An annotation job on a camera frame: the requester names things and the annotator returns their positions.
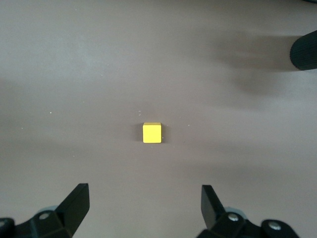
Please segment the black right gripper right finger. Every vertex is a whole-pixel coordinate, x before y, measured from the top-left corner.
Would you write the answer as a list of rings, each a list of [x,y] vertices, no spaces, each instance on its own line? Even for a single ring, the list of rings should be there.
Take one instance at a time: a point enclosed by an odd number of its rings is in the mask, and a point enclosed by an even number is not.
[[[226,211],[211,185],[203,185],[201,212],[206,225],[198,238],[299,238],[285,222],[264,220],[256,226],[237,212]]]

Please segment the yellow cube block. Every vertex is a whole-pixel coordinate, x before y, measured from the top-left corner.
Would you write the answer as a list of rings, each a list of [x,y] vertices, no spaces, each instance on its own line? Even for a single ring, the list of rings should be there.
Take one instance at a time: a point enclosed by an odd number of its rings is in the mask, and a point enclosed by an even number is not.
[[[161,143],[161,123],[160,122],[145,122],[143,124],[143,142],[144,143]]]

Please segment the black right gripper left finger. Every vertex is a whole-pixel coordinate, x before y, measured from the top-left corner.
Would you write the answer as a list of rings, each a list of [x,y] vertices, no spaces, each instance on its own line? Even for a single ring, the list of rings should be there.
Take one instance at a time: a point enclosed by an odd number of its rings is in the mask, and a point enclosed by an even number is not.
[[[80,183],[55,209],[42,210],[24,223],[0,218],[0,238],[73,238],[89,209],[89,185]]]

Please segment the black ribbed cylinder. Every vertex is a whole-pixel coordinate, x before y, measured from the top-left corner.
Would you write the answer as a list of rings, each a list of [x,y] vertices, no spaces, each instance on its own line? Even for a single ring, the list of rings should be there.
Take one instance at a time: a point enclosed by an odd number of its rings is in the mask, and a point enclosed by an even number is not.
[[[299,70],[317,69],[317,30],[298,38],[293,43],[290,60]]]

